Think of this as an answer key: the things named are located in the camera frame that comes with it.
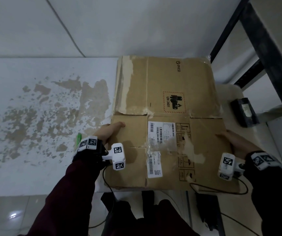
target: flattened cardboard box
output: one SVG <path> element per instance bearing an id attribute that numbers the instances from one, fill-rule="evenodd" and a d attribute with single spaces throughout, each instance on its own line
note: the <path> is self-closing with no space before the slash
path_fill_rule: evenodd
<path id="1" fill-rule="evenodd" d="M 222 153 L 231 152 L 230 144 L 215 135 L 225 131 L 223 120 L 214 119 L 219 117 L 219 110 L 207 60 L 120 58 L 112 122 L 123 121 L 126 127 L 110 139 L 109 145 L 123 143 L 126 167 L 120 171 L 107 168 L 106 181 L 117 188 L 182 190 L 190 189 L 189 182 L 196 182 L 238 192 L 237 181 L 228 182 L 217 175 Z M 170 146 L 160 148 L 163 176 L 156 178 L 149 175 L 152 162 L 148 146 L 153 140 L 150 135 L 154 134 L 156 140 L 151 123 L 164 124 L 167 131 L 173 131 L 173 137 L 166 140 L 172 135 L 166 134 L 165 127 L 156 127 L 157 141 L 164 138 Z"/>

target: peeling table surface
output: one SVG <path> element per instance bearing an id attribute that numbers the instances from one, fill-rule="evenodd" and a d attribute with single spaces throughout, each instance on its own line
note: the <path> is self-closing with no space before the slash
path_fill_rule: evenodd
<path id="1" fill-rule="evenodd" d="M 110 123 L 116 66 L 117 58 L 0 59 L 0 196 L 50 193 L 77 134 Z"/>

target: green object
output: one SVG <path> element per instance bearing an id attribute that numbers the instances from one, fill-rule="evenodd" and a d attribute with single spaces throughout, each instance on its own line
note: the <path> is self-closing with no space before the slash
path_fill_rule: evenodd
<path id="1" fill-rule="evenodd" d="M 76 137 L 76 146 L 80 144 L 81 140 L 82 140 L 82 134 L 79 133 Z"/>

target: barcode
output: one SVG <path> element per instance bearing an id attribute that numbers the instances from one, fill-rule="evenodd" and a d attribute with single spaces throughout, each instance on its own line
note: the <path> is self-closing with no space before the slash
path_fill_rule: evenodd
<path id="1" fill-rule="evenodd" d="M 160 143 L 163 143 L 163 129 L 160 127 Z"/>
<path id="2" fill-rule="evenodd" d="M 153 161 L 152 161 L 152 155 L 149 155 L 149 170 L 150 170 L 150 175 L 153 174 Z"/>
<path id="3" fill-rule="evenodd" d="M 156 127 L 156 138 L 157 142 L 159 142 L 159 127 Z"/>

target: person's left hand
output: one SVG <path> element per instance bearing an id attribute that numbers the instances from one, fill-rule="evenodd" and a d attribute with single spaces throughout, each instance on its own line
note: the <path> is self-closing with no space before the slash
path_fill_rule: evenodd
<path id="1" fill-rule="evenodd" d="M 101 128 L 96 131 L 96 133 L 94 133 L 94 136 L 102 140 L 103 144 L 105 145 L 111 135 L 118 132 L 122 127 L 125 127 L 125 126 L 126 124 L 124 122 L 105 124 L 105 125 L 102 125 Z"/>

